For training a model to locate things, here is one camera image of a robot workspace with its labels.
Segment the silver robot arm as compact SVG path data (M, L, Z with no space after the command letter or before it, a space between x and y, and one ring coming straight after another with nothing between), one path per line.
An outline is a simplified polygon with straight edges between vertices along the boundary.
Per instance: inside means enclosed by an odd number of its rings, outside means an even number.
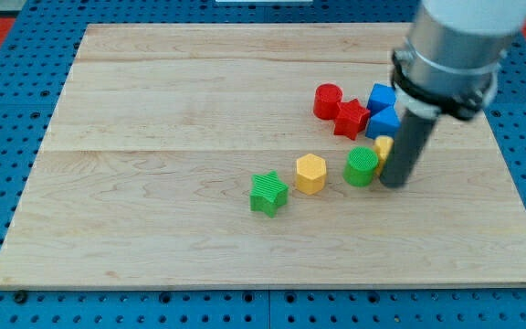
M422 0L391 81L405 118L470 121L493 102L500 62L526 23L526 0Z

